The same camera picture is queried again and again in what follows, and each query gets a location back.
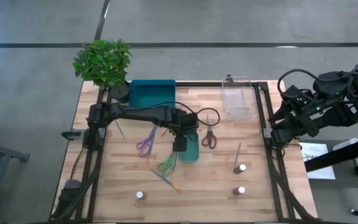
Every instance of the red scissors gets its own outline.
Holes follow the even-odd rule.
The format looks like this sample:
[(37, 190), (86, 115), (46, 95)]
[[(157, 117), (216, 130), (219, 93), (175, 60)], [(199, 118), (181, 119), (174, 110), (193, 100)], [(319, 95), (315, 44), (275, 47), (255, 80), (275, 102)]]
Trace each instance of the red scissors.
[(211, 128), (211, 120), (209, 120), (209, 116), (206, 116), (207, 122), (208, 122), (208, 132), (206, 133), (206, 136), (201, 141), (203, 146), (209, 146), (210, 149), (214, 149), (216, 146), (216, 137), (214, 133), (212, 132)]

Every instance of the plant pot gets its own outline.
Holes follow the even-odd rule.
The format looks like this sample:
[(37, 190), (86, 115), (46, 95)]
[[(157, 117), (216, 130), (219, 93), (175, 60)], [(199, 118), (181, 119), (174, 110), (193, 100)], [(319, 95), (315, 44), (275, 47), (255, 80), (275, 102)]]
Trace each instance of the plant pot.
[(131, 86), (127, 81), (124, 84), (110, 87), (111, 96), (120, 103), (128, 103), (131, 93)]

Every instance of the scissor handle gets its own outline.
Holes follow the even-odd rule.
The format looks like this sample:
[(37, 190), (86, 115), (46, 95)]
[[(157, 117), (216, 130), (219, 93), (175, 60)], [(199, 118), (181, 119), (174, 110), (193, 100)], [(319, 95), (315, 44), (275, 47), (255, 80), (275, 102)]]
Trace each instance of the scissor handle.
[(162, 162), (162, 163), (160, 163), (160, 164), (157, 166), (156, 170), (157, 170), (157, 171), (160, 171), (160, 172), (164, 172), (166, 168), (167, 168), (166, 163), (165, 163), (165, 162)]
[(208, 131), (206, 133), (206, 136), (201, 141), (203, 146), (208, 146), (209, 145), (209, 142), (211, 141), (211, 135), (212, 135), (212, 133), (210, 131)]
[(209, 146), (210, 149), (214, 149), (216, 146), (216, 137), (215, 135), (212, 133), (212, 131), (208, 131), (206, 133), (206, 136), (203, 138), (203, 140), (201, 141), (201, 144), (203, 146)]
[(139, 156), (144, 157), (150, 152), (150, 148), (152, 147), (152, 144), (150, 141), (147, 141), (144, 146), (140, 149)]
[(147, 144), (147, 139), (144, 139), (138, 143), (136, 143), (136, 148), (142, 149)]
[(209, 136), (209, 148), (210, 148), (210, 149), (214, 149), (215, 146), (216, 146), (216, 137), (215, 137), (214, 134), (211, 134), (211, 135)]
[(169, 175), (171, 175), (172, 171), (173, 171), (172, 164), (167, 164), (167, 166), (165, 167), (164, 171), (162, 171), (162, 175), (164, 177), (168, 177)]

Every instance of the gray floor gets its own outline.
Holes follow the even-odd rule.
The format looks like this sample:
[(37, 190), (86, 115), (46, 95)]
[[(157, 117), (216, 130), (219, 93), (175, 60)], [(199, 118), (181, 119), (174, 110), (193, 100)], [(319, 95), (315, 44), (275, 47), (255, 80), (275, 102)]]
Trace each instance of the gray floor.
[[(103, 0), (2, 1), (0, 43), (92, 41)], [(127, 42), (358, 42), (358, 0), (112, 0), (103, 39)], [(78, 49), (0, 49), (0, 143), (31, 153), (12, 161), (0, 191), (0, 223), (48, 218), (81, 88)], [(226, 74), (277, 79), (292, 68), (350, 70), (358, 48), (133, 49), (128, 79), (216, 80)], [(310, 88), (312, 79), (285, 80)], [(358, 138), (351, 128), (320, 139)], [(312, 189), (320, 218), (358, 223), (355, 189)]]

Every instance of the teal bin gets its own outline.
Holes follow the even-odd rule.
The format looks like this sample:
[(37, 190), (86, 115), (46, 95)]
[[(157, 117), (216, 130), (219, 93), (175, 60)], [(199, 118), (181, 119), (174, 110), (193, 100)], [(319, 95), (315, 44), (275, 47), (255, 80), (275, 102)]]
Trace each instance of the teal bin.
[[(176, 85), (174, 80), (133, 80), (129, 106), (146, 108), (163, 102), (174, 102)], [(175, 107), (175, 104), (162, 106)]]
[(198, 134), (189, 134), (187, 137), (187, 150), (179, 152), (179, 159), (182, 162), (196, 162), (200, 156), (198, 147)]

